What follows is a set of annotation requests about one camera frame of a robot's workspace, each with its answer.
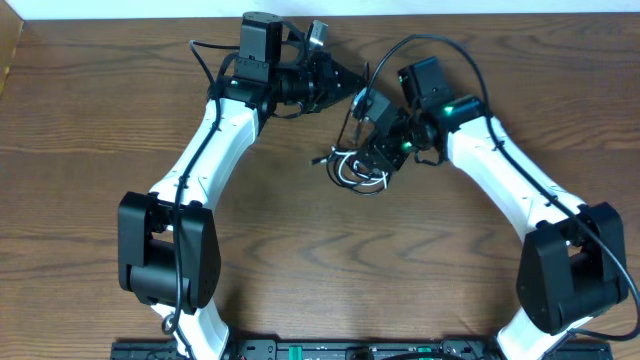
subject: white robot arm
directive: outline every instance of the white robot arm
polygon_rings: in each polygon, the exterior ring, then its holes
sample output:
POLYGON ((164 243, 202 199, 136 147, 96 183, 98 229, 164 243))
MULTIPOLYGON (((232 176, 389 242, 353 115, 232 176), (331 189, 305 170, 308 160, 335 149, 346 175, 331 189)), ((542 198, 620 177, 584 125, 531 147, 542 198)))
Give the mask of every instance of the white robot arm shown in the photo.
MULTIPOLYGON (((210 141, 191 170, 189 179, 183 192, 182 204, 197 201, 203 207, 215 212, 218 199, 224 189, 231 171, 236 166, 240 156, 253 144, 258 137, 259 121, 256 109, 248 108, 245 103, 220 99, 222 116, 215 141, 210 141)), ((214 100, 209 100, 204 119, 198 131, 187 145, 178 162, 167 175, 155 184, 150 193, 157 193, 158 199, 173 201, 178 187, 178 179, 184 168, 193 157, 196 149, 214 126, 216 106, 214 100)), ((173 306, 162 303, 152 305, 151 308, 163 318, 175 311, 173 306)), ((196 359, 219 359, 229 338, 229 327, 222 321, 213 298, 209 303, 192 315, 182 313, 180 329, 188 340, 196 359)), ((174 333, 178 341, 178 350, 186 354, 186 349, 178 334, 174 333)))
MULTIPOLYGON (((578 214, 584 202, 568 193, 540 170, 507 136, 497 118, 492 119, 496 136, 504 141, 504 148, 525 170, 543 184, 558 201, 578 214)), ((541 221, 557 223, 567 216, 543 197, 516 169, 509 164, 489 135, 484 117, 464 123, 460 130, 448 137, 448 158, 467 173, 489 195, 509 219, 521 241, 536 230, 541 221)), ((584 325, 591 317, 575 321, 566 330, 584 325)), ((538 329, 521 308, 509 325, 498 333, 498 344, 509 360, 537 360, 563 339, 565 331, 556 335, 538 329)))

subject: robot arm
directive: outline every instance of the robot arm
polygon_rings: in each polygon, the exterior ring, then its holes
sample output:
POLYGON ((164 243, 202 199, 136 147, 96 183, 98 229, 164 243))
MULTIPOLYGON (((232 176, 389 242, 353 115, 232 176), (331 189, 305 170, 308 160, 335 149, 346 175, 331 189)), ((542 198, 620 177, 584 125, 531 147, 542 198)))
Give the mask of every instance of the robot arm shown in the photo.
POLYGON ((183 302, 174 336, 183 354, 215 360, 225 349, 229 328, 212 298, 221 268, 213 212, 238 160, 255 142, 266 120, 275 115, 276 103, 298 104, 297 115, 316 113, 364 85, 361 76, 322 51, 326 30, 325 24, 314 21, 305 34, 278 16, 246 13, 239 52, 227 58, 235 60, 234 75, 224 76, 223 65, 215 86, 209 89, 204 119, 184 153, 148 195, 129 192, 120 203, 120 286, 167 318, 175 312, 177 301, 175 251, 173 244, 156 240, 152 234, 174 230, 176 191, 187 164, 195 161, 184 180, 179 204, 183 302), (291 30, 286 42, 282 41, 283 26, 291 30), (280 62, 285 44, 298 48, 294 62, 280 62), (216 124, 217 111, 220 121, 216 124))
MULTIPOLYGON (((506 359, 538 360, 561 344, 569 330, 626 299, 627 284, 611 259, 507 161, 496 140, 535 182, 596 230, 624 266, 622 222, 611 206, 589 207, 557 185, 511 141, 496 117, 490 120, 494 139, 483 104, 473 96, 455 99, 436 58, 398 74, 413 114, 393 107, 375 90, 365 104, 362 94, 366 90, 362 90, 352 114, 372 122, 375 129, 350 157, 364 164, 369 173, 355 174, 361 170, 357 166, 347 166, 347 171, 338 167, 337 178, 352 181, 392 173, 415 152, 417 162, 440 165, 448 160, 478 183, 523 242, 516 288, 522 308, 497 336, 506 359), (438 162, 424 161, 417 155, 431 148, 438 151, 438 162), (570 257, 569 245, 581 247, 581 252, 570 257)), ((335 156, 331 161, 348 162, 335 156)))
MULTIPOLYGON (((525 170, 547 191, 558 197, 558 201, 575 214, 584 202, 567 193, 540 170, 507 136, 497 118, 492 119, 493 128, 507 150, 525 170)), ((489 195, 502 213, 509 219, 524 242, 527 233, 536 230, 541 221, 557 223, 567 216, 548 201, 533 186, 505 161, 496 151, 484 117, 460 125, 460 129, 448 136, 448 158, 451 163, 469 175, 489 195)), ((537 360, 562 340, 566 330, 584 325, 592 317, 576 320, 565 330, 551 335, 541 331, 520 308, 513 320, 497 337, 498 344, 507 359, 537 360)))

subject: wire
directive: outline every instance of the wire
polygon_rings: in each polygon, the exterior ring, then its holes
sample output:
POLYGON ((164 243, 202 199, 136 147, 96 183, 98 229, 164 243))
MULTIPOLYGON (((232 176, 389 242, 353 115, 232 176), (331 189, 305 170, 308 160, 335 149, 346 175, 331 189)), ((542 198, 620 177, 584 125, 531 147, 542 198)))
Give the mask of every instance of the wire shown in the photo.
POLYGON ((600 249, 602 249, 602 251, 604 251, 604 253, 614 263, 615 267, 618 269, 618 271, 624 278, 625 282, 629 286, 631 296, 633 297, 633 300, 636 306, 636 325, 631 332, 629 332, 626 335, 608 335, 608 334, 602 334, 602 333, 593 332, 593 331, 584 330, 584 329, 572 329, 572 330, 569 330, 569 332, 572 334, 586 335, 596 339, 607 340, 607 341, 628 341, 636 338, 638 334, 640 334, 640 296, 638 294, 638 288, 636 287, 636 284, 633 281, 633 278, 631 277, 629 272, 625 269, 625 267, 620 263, 620 261, 616 258, 616 256, 611 252, 611 249, 609 249, 609 247, 606 246, 606 244, 604 244, 604 242, 600 239, 600 237, 595 232, 593 232, 587 224, 585 224, 582 220, 580 220, 571 210, 569 210, 560 201, 558 201, 558 198, 556 196, 550 194, 542 185, 540 185, 504 149, 504 141, 501 141, 498 139, 493 129, 493 124, 491 121, 491 118, 493 117, 493 113, 491 112, 491 106, 489 102, 489 92, 487 91, 486 83, 484 81, 484 78, 482 77, 480 68, 478 67, 476 62, 473 60, 471 55, 464 49, 464 47, 462 47, 460 44, 442 35, 434 35, 434 34, 410 35, 409 37, 405 38, 404 40, 396 44, 393 48, 391 48, 391 50, 389 50, 389 52, 387 52, 387 54, 382 58, 382 60, 376 67, 375 72, 373 73, 373 77, 371 78, 371 81, 367 85, 367 89, 363 95, 363 98, 359 101, 359 106, 358 106, 358 109, 356 109, 356 111, 358 111, 359 113, 364 111, 364 107, 366 106, 369 92, 371 91, 371 88, 373 87, 373 84, 375 83, 376 78, 380 73, 380 70, 382 69, 384 64, 387 62, 387 60, 396 51, 398 51, 398 49, 400 49, 402 46, 404 46, 405 44, 407 44, 408 42, 414 39, 429 39, 429 40, 443 42, 451 46, 452 48, 454 48, 456 51, 458 51, 458 53, 460 53, 460 55, 462 55, 465 58, 465 60, 469 63, 469 65, 471 65, 471 68, 473 69, 473 72, 475 73, 478 79, 478 83, 482 91, 483 103, 485 107, 484 117, 487 124, 487 130, 489 131, 489 134, 491 136, 493 143, 496 146, 496 149, 500 151, 500 153, 507 160, 507 162, 509 162, 509 164, 511 164, 511 166, 513 166, 516 169, 516 171, 518 171, 518 173, 520 173, 520 175, 522 175, 522 177, 524 177, 537 191, 539 191, 540 194, 544 196, 549 201, 550 204, 554 205, 556 208, 562 211, 568 218, 573 220, 578 225, 578 227, 580 227, 580 229, 584 231, 584 233, 587 234, 600 247, 600 249))
POLYGON ((191 344, 189 344, 189 342, 187 341, 187 337, 184 336, 182 329, 177 328, 176 334, 178 334, 178 339, 180 339, 180 341, 182 341, 182 343, 184 344, 184 347, 187 350, 187 354, 189 354, 189 358, 195 360, 196 356, 193 354, 193 348, 191 347, 191 344))
POLYGON ((463 358, 456 355, 451 355, 446 353, 437 353, 437 352, 431 352, 431 353, 410 352, 406 354, 389 356, 389 357, 383 358, 382 360, 411 360, 411 359, 424 359, 424 358, 444 359, 444 360, 464 360, 463 358))
POLYGON ((180 341, 182 341, 182 343, 185 345, 187 351, 189 352, 189 356, 192 359, 195 359, 195 357, 193 356, 193 352, 191 351, 191 345, 189 344, 186 337, 182 333, 182 330, 180 330, 180 327, 179 327, 180 315, 182 314, 183 296, 184 296, 183 294, 184 284, 183 284, 183 276, 182 276, 183 275, 182 274, 182 252, 180 247, 180 231, 181 231, 180 203, 182 202, 182 193, 186 188, 186 182, 187 182, 187 179, 189 178, 189 173, 191 173, 191 169, 195 166, 196 162, 198 161, 198 158, 200 157, 204 149, 209 144, 209 141, 213 137, 213 134, 216 132, 216 130, 218 130, 218 126, 220 125, 220 120, 221 120, 220 94, 216 89, 216 82, 213 80, 213 75, 211 75, 211 71, 209 71, 207 64, 204 62, 204 60, 202 60, 202 57, 196 50, 195 46, 202 46, 202 47, 211 48, 211 49, 238 49, 239 48, 238 46, 214 45, 214 44, 203 43, 195 40, 189 41, 189 48, 191 49, 191 52, 198 60, 198 63, 200 63, 202 70, 207 75, 207 79, 209 80, 210 86, 212 88, 211 94, 213 95, 214 102, 215 102, 216 118, 213 124, 211 125, 211 129, 209 130, 205 138, 202 140, 202 143, 200 144, 196 152, 191 157, 191 160, 189 160, 189 163, 187 164, 184 171, 182 172, 182 176, 178 178, 178 187, 176 189, 176 197, 173 203, 173 247, 174 247, 175 261, 176 261, 176 306, 175 306, 174 312, 167 315, 162 320, 162 332, 165 335, 171 335, 177 331, 177 335, 180 338, 180 341))

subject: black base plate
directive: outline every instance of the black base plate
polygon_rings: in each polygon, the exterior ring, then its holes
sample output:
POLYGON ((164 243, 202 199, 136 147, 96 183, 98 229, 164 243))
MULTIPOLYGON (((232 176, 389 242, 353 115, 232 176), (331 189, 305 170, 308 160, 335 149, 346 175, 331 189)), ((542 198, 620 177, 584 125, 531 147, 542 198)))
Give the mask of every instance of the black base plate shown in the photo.
MULTIPOLYGON (((223 360, 382 360, 408 352, 446 352, 468 360, 502 360, 493 341, 449 338, 424 342, 318 342, 280 341, 269 338, 230 341, 223 360)), ((176 342, 115 342, 111 360, 182 360, 176 342)), ((429 352, 424 353, 428 360, 429 352)), ((609 344, 568 342, 545 360, 613 360, 609 344)))

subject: wooden surface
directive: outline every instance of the wooden surface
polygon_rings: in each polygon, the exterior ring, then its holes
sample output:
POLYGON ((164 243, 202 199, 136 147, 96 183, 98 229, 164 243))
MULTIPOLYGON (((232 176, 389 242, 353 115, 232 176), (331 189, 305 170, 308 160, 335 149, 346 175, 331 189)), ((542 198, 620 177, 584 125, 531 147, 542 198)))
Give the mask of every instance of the wooden surface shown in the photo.
POLYGON ((4 80, 9 74, 9 65, 20 38, 22 19, 4 1, 0 0, 0 96, 4 80))
MULTIPOLYGON (((354 70, 410 33, 468 44, 514 141, 569 191, 620 212, 640 279, 639 15, 323 20, 354 70)), ((119 288, 116 208, 168 171, 200 123, 207 83, 187 41, 236 44, 239 30, 238 19, 26 24, 0 102, 0 357, 105 358, 116 339, 160 337, 160 318, 119 288)), ((395 71, 434 54, 477 93, 464 62, 426 43, 390 61, 380 87, 400 101, 395 71)), ((204 56, 217 68, 223 53, 204 56)), ((336 188, 309 160, 346 107, 271 119, 241 158, 215 214, 223 318, 283 338, 494 334, 518 307, 510 224, 451 165, 407 164, 373 198, 336 188)), ((590 327, 634 322, 628 300, 590 327)), ((617 359, 639 345, 614 344, 617 359)))

